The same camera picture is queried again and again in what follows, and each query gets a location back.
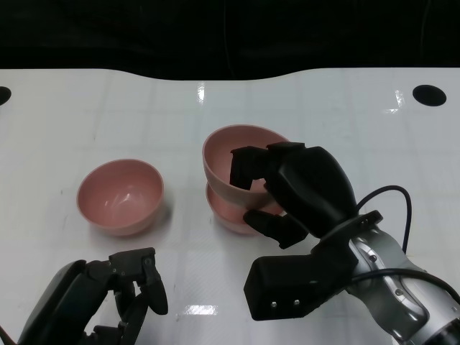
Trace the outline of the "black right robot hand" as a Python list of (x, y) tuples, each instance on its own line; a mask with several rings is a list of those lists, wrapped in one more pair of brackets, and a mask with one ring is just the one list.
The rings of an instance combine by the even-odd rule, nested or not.
[(232, 150), (230, 183), (248, 190), (263, 179), (267, 192), (284, 210), (284, 216), (250, 209), (246, 224), (286, 249), (308, 234), (322, 238), (357, 216), (353, 188), (336, 159), (322, 147), (279, 142), (266, 148)]

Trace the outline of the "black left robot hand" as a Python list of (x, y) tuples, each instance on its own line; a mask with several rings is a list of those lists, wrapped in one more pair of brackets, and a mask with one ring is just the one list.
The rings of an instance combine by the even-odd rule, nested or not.
[[(117, 326), (85, 332), (108, 293)], [(150, 248), (119, 252), (106, 261), (77, 260), (61, 268), (30, 314), (19, 344), (135, 344), (147, 311), (168, 312), (167, 295)]]

